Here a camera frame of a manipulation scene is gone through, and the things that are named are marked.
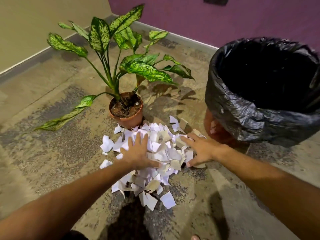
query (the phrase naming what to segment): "person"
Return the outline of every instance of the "person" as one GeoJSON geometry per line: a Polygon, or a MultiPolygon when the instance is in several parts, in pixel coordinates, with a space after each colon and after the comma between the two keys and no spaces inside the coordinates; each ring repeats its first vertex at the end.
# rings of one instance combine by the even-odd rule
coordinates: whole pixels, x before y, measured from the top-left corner
{"type": "MultiPolygon", "coordinates": [[[[188,167],[217,161],[237,175],[270,211],[300,239],[320,238],[320,189],[270,164],[257,161],[213,139],[188,134],[182,140],[197,153],[188,167]]],[[[0,222],[0,240],[62,239],[86,210],[127,173],[159,162],[146,157],[148,136],[140,133],[123,158],[64,185],[14,211],[0,222]]]]}

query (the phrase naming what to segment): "person's left hand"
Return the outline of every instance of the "person's left hand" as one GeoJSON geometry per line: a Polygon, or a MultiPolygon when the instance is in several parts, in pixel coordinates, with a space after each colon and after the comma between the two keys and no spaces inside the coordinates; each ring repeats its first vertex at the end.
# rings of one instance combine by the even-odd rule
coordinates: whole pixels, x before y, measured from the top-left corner
{"type": "Polygon", "coordinates": [[[147,143],[148,134],[145,134],[143,140],[141,141],[140,132],[137,133],[136,141],[133,143],[132,138],[129,137],[128,145],[129,150],[120,148],[123,154],[120,160],[123,163],[128,163],[133,169],[144,169],[144,168],[158,168],[160,163],[157,161],[152,161],[147,158],[147,143]]]}

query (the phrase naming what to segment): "terracotta pot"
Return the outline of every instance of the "terracotta pot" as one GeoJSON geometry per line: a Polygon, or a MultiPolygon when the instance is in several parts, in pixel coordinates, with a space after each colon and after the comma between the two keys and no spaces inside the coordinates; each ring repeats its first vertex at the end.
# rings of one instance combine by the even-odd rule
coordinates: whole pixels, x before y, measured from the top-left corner
{"type": "MultiPolygon", "coordinates": [[[[124,95],[127,95],[127,94],[130,94],[129,92],[124,92],[124,93],[121,93],[120,95],[121,96],[124,96],[124,95]]],[[[140,125],[142,123],[142,108],[143,108],[143,101],[141,99],[141,97],[138,96],[138,98],[140,99],[141,101],[141,107],[139,109],[139,111],[129,117],[129,118],[118,118],[118,117],[115,117],[112,113],[111,113],[111,104],[113,102],[115,102],[115,98],[113,98],[111,101],[110,101],[110,104],[109,104],[109,112],[111,114],[111,117],[114,118],[118,123],[119,125],[121,125],[122,127],[126,128],[126,129],[131,129],[131,128],[134,128],[136,127],[137,125],[140,125]]]]}
{"type": "Polygon", "coordinates": [[[208,136],[219,143],[227,144],[230,147],[236,147],[239,145],[240,142],[234,139],[233,136],[223,128],[223,126],[213,117],[208,108],[205,112],[203,125],[208,136]]]}

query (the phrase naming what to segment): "concrete floor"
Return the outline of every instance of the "concrete floor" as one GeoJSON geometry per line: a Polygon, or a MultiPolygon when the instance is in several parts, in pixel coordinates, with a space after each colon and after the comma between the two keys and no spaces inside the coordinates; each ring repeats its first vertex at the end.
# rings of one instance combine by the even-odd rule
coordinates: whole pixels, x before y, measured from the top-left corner
{"type": "MultiPolygon", "coordinates": [[[[187,131],[203,134],[204,102],[210,57],[164,40],[151,52],[172,55],[192,70],[196,81],[174,75],[180,90],[143,82],[139,94],[150,122],[169,123],[169,115],[189,121],[187,131]]],[[[118,48],[110,50],[114,64],[118,48]]],[[[95,53],[91,61],[102,68],[95,53]]],[[[121,78],[121,92],[134,88],[134,75],[121,78]]],[[[84,113],[58,132],[29,132],[42,122],[68,113],[84,95],[105,90],[86,60],[71,53],[55,55],[0,85],[0,218],[37,197],[98,169],[105,159],[103,135],[112,139],[116,122],[110,118],[109,96],[100,96],[84,113]]],[[[248,154],[266,160],[320,186],[320,135],[291,149],[253,144],[248,154]]],[[[112,160],[112,153],[106,158],[112,160]]],[[[89,239],[297,239],[236,176],[218,163],[207,169],[184,169],[171,180],[177,206],[158,204],[152,212],[138,198],[124,200],[108,190],[74,226],[89,239]]]]}

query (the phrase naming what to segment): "person's left arm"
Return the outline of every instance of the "person's left arm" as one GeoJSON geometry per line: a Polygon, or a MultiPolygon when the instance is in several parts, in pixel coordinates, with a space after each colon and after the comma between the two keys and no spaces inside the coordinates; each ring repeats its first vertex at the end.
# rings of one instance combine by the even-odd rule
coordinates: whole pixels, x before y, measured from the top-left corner
{"type": "Polygon", "coordinates": [[[116,181],[134,169],[158,167],[146,158],[148,135],[135,145],[129,138],[129,150],[114,164],[64,185],[13,212],[0,222],[0,240],[60,239],[116,181]]]}

